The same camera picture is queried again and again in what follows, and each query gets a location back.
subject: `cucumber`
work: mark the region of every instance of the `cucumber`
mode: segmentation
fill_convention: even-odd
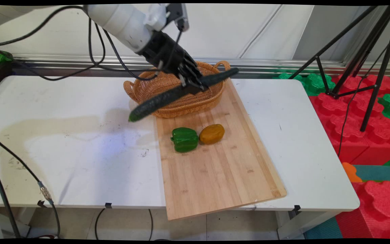
[[[200,81],[202,84],[209,87],[225,80],[234,74],[237,74],[238,72],[238,68],[232,68],[228,71],[211,76],[203,76]],[[129,122],[139,121],[149,114],[155,112],[159,108],[164,107],[187,94],[189,94],[189,89],[184,89],[179,85],[178,87],[172,88],[155,97],[152,97],[147,101],[139,104],[134,110],[132,110],[132,112],[130,112]]]

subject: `red foam block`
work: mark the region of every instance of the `red foam block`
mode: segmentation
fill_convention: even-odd
[[[344,103],[348,104],[353,95],[343,96],[339,99]],[[353,113],[356,117],[364,118],[365,112],[367,111],[368,104],[370,103],[371,93],[356,93],[352,102],[350,103],[350,113]],[[381,117],[383,116],[382,111],[384,106],[378,102],[374,103],[373,110],[371,111],[371,117]]]
[[[341,79],[341,77],[342,77],[342,75],[332,77],[332,82],[337,84],[339,79]],[[360,76],[356,76],[356,77],[348,76],[347,79],[345,79],[345,82],[342,84],[342,86],[339,90],[339,94],[347,93],[347,92],[351,92],[351,91],[356,90],[358,88],[357,86],[359,85],[359,82],[361,81],[361,79],[362,79],[362,77],[360,77]],[[368,85],[366,83],[364,83],[364,81],[362,81],[359,88],[364,88],[367,86]]]
[[[390,182],[352,183],[361,205],[336,216],[344,238],[390,239]]]
[[[347,104],[324,93],[321,93],[318,96],[310,96],[309,100],[311,101],[335,152],[338,154]],[[359,128],[359,121],[349,113],[344,128],[341,153],[339,155],[341,162],[352,162],[368,148],[368,143],[364,139],[365,133],[360,132]]]
[[[375,85],[377,80],[377,76],[375,75],[369,75],[366,77],[362,83],[365,83],[366,86]],[[390,77],[383,76],[382,84],[379,89],[379,93],[377,94],[377,97],[381,97],[385,94],[390,94]]]
[[[390,160],[390,119],[370,118],[365,141],[369,147],[350,161],[353,165],[384,165]]]

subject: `white table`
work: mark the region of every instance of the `white table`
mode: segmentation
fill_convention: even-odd
[[[165,207],[156,120],[127,121],[136,105],[123,89],[127,79],[134,80],[10,76],[1,82],[0,141],[48,187],[57,207]],[[280,223],[283,239],[359,207],[299,81],[233,83],[287,190],[284,198],[239,209],[300,205],[302,213]],[[37,207],[44,200],[28,171],[2,148],[0,178],[11,206]]]

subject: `tiled floor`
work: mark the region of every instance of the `tiled floor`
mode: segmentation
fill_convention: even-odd
[[[101,209],[58,208],[61,238],[95,239],[94,224]],[[228,241],[277,240],[277,220],[273,211],[230,210],[181,221],[167,220],[165,210],[152,209],[151,240]],[[30,222],[30,237],[56,233],[51,208],[37,208]],[[97,235],[104,240],[139,240],[150,237],[147,209],[106,209],[97,223]]]

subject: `black cable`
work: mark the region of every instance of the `black cable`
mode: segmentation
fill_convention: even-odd
[[[171,63],[172,54],[174,54],[175,49],[177,48],[178,42],[180,41],[180,37],[181,37],[181,31],[179,31],[179,33],[178,33],[177,40],[175,41],[174,46],[172,47],[171,54],[169,55],[169,59],[167,61],[167,64],[165,65],[164,69],[168,68],[169,64]]]
[[[114,50],[114,53],[115,53],[116,58],[117,58],[118,61],[121,63],[121,65],[123,66],[123,68],[124,68],[131,76],[133,76],[133,77],[136,78],[136,79],[144,80],[144,81],[152,80],[152,79],[154,79],[154,78],[157,77],[157,74],[154,74],[154,75],[153,75],[152,77],[150,77],[150,78],[141,78],[141,77],[139,77],[139,76],[133,74],[133,73],[127,68],[127,66],[124,64],[124,62],[121,60],[121,57],[120,57],[120,55],[118,54],[118,51],[116,50],[115,45],[114,45],[114,43],[113,43],[111,37],[109,36],[108,32],[105,31],[105,29],[103,29],[103,28],[102,28],[102,30],[105,32],[105,35],[106,35],[106,37],[108,38],[108,41],[109,41],[109,43],[111,44],[112,49]]]
[[[24,39],[26,39],[26,38],[32,36],[32,35],[35,34],[37,31],[39,31],[40,29],[42,29],[43,26],[45,26],[46,23],[48,23],[49,20],[50,20],[52,17],[54,17],[54,15],[56,15],[57,13],[59,13],[59,12],[65,10],[65,9],[71,9],[71,8],[83,9],[83,8],[80,7],[80,6],[64,6],[64,7],[61,7],[61,8],[59,8],[59,9],[55,10],[52,14],[50,14],[50,15],[49,15],[49,16],[48,16],[48,17],[47,17],[47,18],[46,18],[46,19],[45,19],[37,28],[35,28],[35,29],[34,29],[33,31],[31,31],[30,33],[28,33],[28,34],[26,34],[26,35],[24,35],[24,36],[22,36],[22,37],[18,37],[18,38],[15,38],[15,39],[13,39],[13,40],[9,40],[9,41],[0,43],[0,46],[7,45],[7,44],[11,44],[11,43],[15,43],[15,42],[18,42],[18,41],[20,41],[20,40],[24,40]],[[35,74],[35,75],[37,75],[37,76],[39,76],[39,77],[41,77],[41,78],[43,78],[43,79],[49,80],[49,81],[57,81],[57,80],[60,80],[60,79],[65,79],[65,78],[67,78],[67,77],[74,76],[74,75],[76,75],[76,74],[79,74],[79,73],[81,73],[81,72],[87,71],[87,70],[89,70],[90,68],[94,68],[94,67],[99,67],[99,68],[102,68],[102,69],[105,69],[105,70],[109,70],[109,71],[128,72],[131,76],[135,77],[136,79],[140,79],[140,80],[152,80],[152,79],[156,78],[157,75],[154,74],[154,75],[153,75],[152,77],[150,77],[150,78],[141,78],[141,77],[139,77],[139,76],[133,74],[133,72],[144,72],[144,71],[158,71],[158,72],[159,72],[159,71],[163,71],[163,70],[164,70],[164,68],[162,68],[162,69],[154,69],[154,68],[152,68],[152,69],[132,69],[132,70],[129,70],[129,69],[126,67],[126,65],[124,64],[124,62],[121,60],[121,57],[119,56],[118,51],[116,50],[116,48],[115,48],[115,46],[114,46],[114,44],[113,44],[113,41],[111,40],[110,36],[108,35],[108,33],[107,33],[105,30],[103,30],[103,31],[104,31],[105,34],[107,35],[108,40],[109,40],[109,42],[110,42],[110,44],[111,44],[111,46],[112,46],[112,48],[113,48],[113,50],[114,50],[114,52],[115,52],[117,58],[118,58],[118,61],[121,63],[121,65],[123,66],[124,69],[107,68],[107,67],[104,67],[104,66],[100,65],[100,63],[102,63],[103,60],[104,60],[106,50],[105,50],[104,42],[103,42],[103,39],[102,39],[102,35],[100,34],[100,31],[99,31],[99,27],[97,26],[96,23],[94,23],[94,24],[96,25],[97,34],[99,35],[100,41],[101,41],[101,43],[102,43],[102,48],[103,48],[102,60],[99,61],[99,62],[96,62],[96,61],[93,59],[93,56],[92,56],[92,50],[91,50],[91,19],[89,18],[89,20],[88,20],[88,49],[89,49],[90,59],[91,59],[91,61],[93,62],[94,65],[89,66],[89,67],[84,68],[84,69],[81,69],[81,70],[78,70],[78,71],[76,71],[76,72],[74,72],[74,73],[72,73],[72,74],[66,75],[66,76],[62,76],[62,77],[58,77],[58,78],[48,78],[48,77],[45,77],[45,76],[42,76],[41,74],[39,74],[39,73],[38,73],[37,71],[35,71],[34,69],[28,67],[28,66],[27,66],[26,64],[24,64],[23,62],[20,62],[20,61],[15,60],[15,59],[13,59],[13,58],[11,58],[11,57],[8,57],[8,56],[7,56],[5,53],[3,53],[2,51],[0,51],[0,54],[2,54],[2,55],[3,55],[4,57],[6,57],[6,58],[9,58],[9,59],[13,60],[13,62],[15,62],[16,64],[22,66],[23,68],[26,68],[28,71],[32,72],[33,74]],[[177,47],[178,41],[180,40],[180,36],[181,36],[181,31],[180,31],[180,33],[178,34],[178,38],[177,38],[177,40],[176,40],[176,43],[174,44],[173,50],[171,51],[171,55],[170,55],[170,57],[169,57],[169,59],[168,59],[168,61],[167,61],[167,65],[165,66],[166,68],[168,67],[168,65],[169,65],[170,62],[171,62],[172,54],[174,53],[174,51],[175,51],[175,49],[176,49],[176,47]]]
[[[9,148],[7,148],[4,144],[0,142],[0,146],[4,148],[9,154],[11,154],[13,157],[15,157],[25,168],[28,170],[28,172],[34,177],[34,179],[39,182],[39,178],[30,170],[30,168],[23,162],[22,159],[20,159],[15,153],[13,153]]]
[[[10,219],[10,224],[11,227],[13,228],[14,235],[16,236],[16,238],[21,238],[19,229],[17,228],[16,225],[16,221],[14,220],[13,212],[11,211],[11,207],[7,199],[7,195],[5,194],[3,184],[1,183],[1,179],[0,179],[0,194],[1,194],[1,198],[3,199],[4,207],[8,213],[8,218]]]
[[[361,83],[362,81],[367,77],[368,73],[373,69],[374,65],[377,63],[377,61],[379,61],[379,58],[384,54],[384,52],[386,51],[387,47],[389,46],[389,44],[383,49],[383,51],[381,52],[381,54],[379,55],[379,57],[377,57],[376,61],[373,63],[373,65],[371,66],[371,68],[367,71],[367,73],[362,76],[361,80],[359,81],[358,83],[358,87],[356,88],[356,91],[354,92],[353,94],[353,97],[351,97],[350,101],[348,102],[348,105],[347,105],[347,110],[345,112],[345,118],[344,118],[344,124],[342,124],[342,130],[341,130],[341,139],[339,141],[339,149],[338,149],[338,157],[339,157],[339,153],[341,152],[341,145],[342,145],[342,134],[344,133],[344,127],[345,127],[345,122],[347,122],[347,115],[348,115],[348,109],[350,107],[350,104],[352,102],[352,100],[354,99],[354,97],[356,96],[358,90],[359,90],[359,87],[361,86]]]
[[[55,219],[57,221],[57,237],[59,239],[60,225],[59,225],[58,213],[57,213],[57,209],[56,209],[55,205],[53,203],[51,203],[51,205],[52,205],[52,209],[54,210]]]
[[[15,43],[15,42],[18,42],[18,41],[21,41],[23,39],[26,39],[30,36],[32,36],[33,34],[35,34],[37,31],[39,31],[40,29],[43,28],[43,26],[45,26],[49,20],[51,20],[52,17],[54,17],[56,14],[58,14],[59,12],[63,11],[63,10],[66,10],[66,9],[83,9],[81,6],[75,6],[75,5],[70,5],[70,6],[64,6],[64,7],[61,7],[57,10],[55,10],[54,12],[52,12],[52,14],[50,14],[37,28],[35,28],[34,30],[32,30],[30,33],[24,35],[24,36],[21,36],[21,37],[18,37],[18,38],[15,38],[13,40],[9,40],[9,41],[6,41],[6,42],[2,42],[0,43],[0,46],[3,46],[3,45],[8,45],[8,44],[11,44],[11,43]]]
[[[42,182],[39,180],[39,178],[37,178],[37,176],[35,175],[35,173],[33,173],[33,171],[25,164],[25,162],[23,162],[22,159],[20,159],[15,153],[13,153],[8,147],[6,147],[4,144],[2,144],[0,142],[0,146],[2,148],[4,148],[8,153],[10,153],[13,157],[15,157],[25,168],[26,170],[28,170],[28,172],[34,177],[34,179],[37,181],[37,183],[39,185],[42,185]],[[3,197],[3,202],[4,202],[4,206],[7,208],[7,207],[10,207],[10,205],[8,204],[8,201],[4,201],[4,197]],[[58,232],[57,232],[57,237],[59,238],[59,233],[60,233],[60,222],[59,222],[59,218],[58,218],[58,213],[57,213],[57,210],[55,208],[55,205],[52,201],[52,199],[49,201],[49,203],[52,205],[52,208],[54,210],[54,214],[55,214],[55,219],[57,221],[57,228],[58,228]]]
[[[100,38],[100,42],[102,43],[102,49],[103,49],[103,55],[102,55],[102,59],[99,61],[99,63],[102,63],[103,60],[105,59],[105,54],[106,54],[106,49],[105,49],[105,43],[103,42],[103,39],[102,39],[102,36],[100,35],[100,32],[99,32],[99,28],[96,28],[97,29],[97,33],[99,34],[99,38]],[[41,74],[39,74],[37,71],[35,71],[34,69],[28,67],[26,64],[24,64],[23,62],[19,62],[11,57],[8,57],[5,53],[3,53],[2,51],[0,51],[0,54],[2,54],[4,57],[7,57],[11,60],[13,60],[13,62],[17,63],[18,65],[22,66],[23,68],[26,68],[28,71],[32,72],[33,74],[43,78],[43,79],[46,79],[46,80],[49,80],[49,81],[57,81],[57,80],[60,80],[60,79],[65,79],[67,77],[70,77],[70,76],[74,76],[76,74],[79,74],[81,72],[84,72],[84,71],[87,71],[89,70],[90,68],[94,68],[96,66],[96,63],[95,61],[93,62],[94,65],[91,65],[87,68],[84,68],[84,69],[81,69],[81,70],[78,70],[72,74],[69,74],[69,75],[66,75],[66,76],[62,76],[62,77],[58,77],[58,78],[48,78],[48,77],[45,77],[45,76],[42,76]]]
[[[97,222],[99,221],[99,217],[100,215],[102,214],[102,212],[105,210],[102,209],[102,211],[100,211],[99,215],[97,215],[97,218],[96,218],[96,223],[94,224],[94,233],[96,234],[96,240],[99,240],[99,237],[97,236]],[[150,241],[151,240],[151,236],[153,235],[153,216],[151,215],[151,210],[148,209],[148,212],[150,213],[150,219],[151,219],[151,231],[150,231],[150,238],[148,238],[148,240]]]
[[[150,238],[148,238],[148,240],[151,241],[151,236],[153,235],[153,216],[151,215],[150,209],[148,209],[148,212],[150,213],[150,219],[151,219],[151,231],[150,231]]]
[[[99,217],[102,214],[103,210],[105,210],[105,208],[100,211],[99,215],[97,215],[96,224],[94,224],[94,233],[96,234],[96,240],[99,240],[99,237],[97,236],[97,221],[99,220]]]

